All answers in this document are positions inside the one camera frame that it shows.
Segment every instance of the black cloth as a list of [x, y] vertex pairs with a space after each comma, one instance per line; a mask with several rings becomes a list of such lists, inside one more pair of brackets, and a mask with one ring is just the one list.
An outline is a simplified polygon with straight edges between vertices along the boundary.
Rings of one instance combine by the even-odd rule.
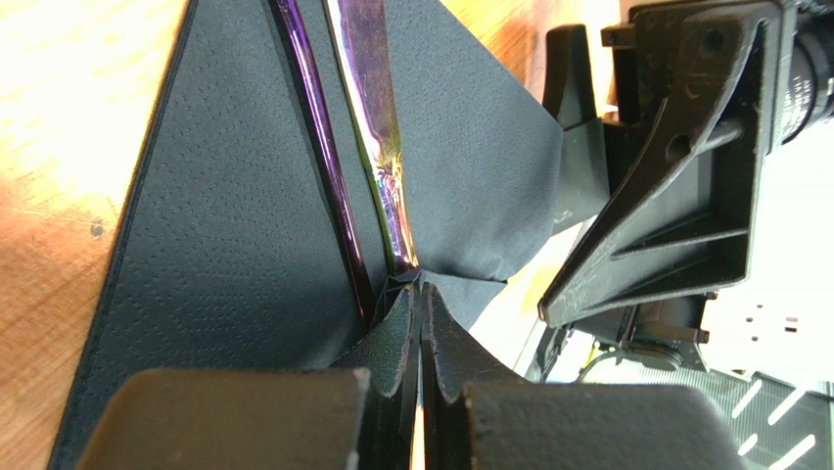
[[[382, 236], [323, 5], [301, 10], [381, 290]], [[551, 234], [562, 131], [436, 0], [390, 0], [387, 15], [416, 253], [471, 324]], [[278, 37], [260, 0], [190, 5], [52, 468], [74, 467], [136, 372], [321, 368], [361, 338]]]

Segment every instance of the white stripe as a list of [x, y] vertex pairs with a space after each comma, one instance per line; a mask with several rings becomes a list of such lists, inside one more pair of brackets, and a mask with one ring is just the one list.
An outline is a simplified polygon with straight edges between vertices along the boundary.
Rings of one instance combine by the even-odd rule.
[[759, 441], [759, 435], [758, 434], [751, 435], [749, 438], [747, 438], [747, 441], [745, 441], [744, 444], [742, 444], [741, 447], [738, 448], [738, 454], [739, 455], [744, 455], [745, 453], [749, 452], [750, 450], [753, 449], [753, 447], [756, 446], [756, 443], [758, 441]]
[[753, 398], [756, 396], [756, 394], [761, 389], [762, 389], [762, 381], [761, 380], [757, 380], [756, 382], [753, 383], [753, 385], [750, 387], [750, 390], [748, 390], [747, 393], [744, 394], [744, 397], [742, 397], [741, 400], [738, 402], [738, 404], [736, 404], [735, 407], [732, 408], [732, 418], [733, 419], [737, 418], [741, 414], [741, 412], [744, 411], [744, 408], [746, 408], [747, 405], [750, 404], [750, 401], [753, 400]]
[[794, 448], [788, 450], [784, 457], [776, 460], [773, 465], [770, 465], [770, 470], [785, 470], [791, 464], [800, 459], [805, 453], [816, 444], [816, 438], [813, 434], [808, 434], [799, 444]]
[[805, 390], [803, 389], [797, 389], [791, 392], [791, 395], [789, 395], [787, 399], [780, 403], [779, 406], [777, 406], [776, 409], [773, 410], [770, 416], [767, 417], [767, 424], [769, 424], [770, 426], [776, 424], [776, 422], [782, 419], [782, 416], [784, 416], [785, 413], [787, 413], [788, 410], [791, 409], [791, 407], [795, 405], [797, 401], [799, 401], [799, 399], [802, 398], [804, 395]]

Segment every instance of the table surface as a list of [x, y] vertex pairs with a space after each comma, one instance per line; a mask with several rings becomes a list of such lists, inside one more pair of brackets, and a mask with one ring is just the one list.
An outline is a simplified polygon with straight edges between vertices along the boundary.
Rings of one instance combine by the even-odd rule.
[[[597, 101], [605, 101], [611, 65], [593, 31], [619, 20], [617, 0], [592, 10], [579, 0], [443, 3], [537, 97], [544, 33], [588, 24]], [[0, 4], [0, 468], [46, 464], [183, 7]], [[566, 240], [551, 241], [473, 330], [510, 365]]]

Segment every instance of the wood grain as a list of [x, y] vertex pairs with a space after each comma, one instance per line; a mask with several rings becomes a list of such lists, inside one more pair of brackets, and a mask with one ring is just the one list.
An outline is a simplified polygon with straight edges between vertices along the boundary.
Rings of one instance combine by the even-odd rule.
[[[593, 31], [618, 15], [612, 0], [588, 15], [579, 2], [444, 3], [536, 96], [547, 29], [587, 22]], [[183, 7], [0, 3], [0, 468], [42, 468], [48, 458]], [[610, 64], [599, 63], [605, 76]], [[595, 85], [607, 90], [607, 78]], [[480, 325], [482, 336], [504, 321]]]

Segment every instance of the screw hole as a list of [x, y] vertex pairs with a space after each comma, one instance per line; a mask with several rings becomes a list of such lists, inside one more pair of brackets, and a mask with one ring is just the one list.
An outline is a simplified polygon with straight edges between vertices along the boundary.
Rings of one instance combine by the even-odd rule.
[[690, 150], [689, 137], [683, 134], [677, 135], [666, 147], [666, 161], [670, 163], [677, 162], [689, 155]]
[[710, 29], [701, 40], [701, 54], [704, 57], [712, 57], [721, 51], [724, 45], [724, 35], [721, 31]]

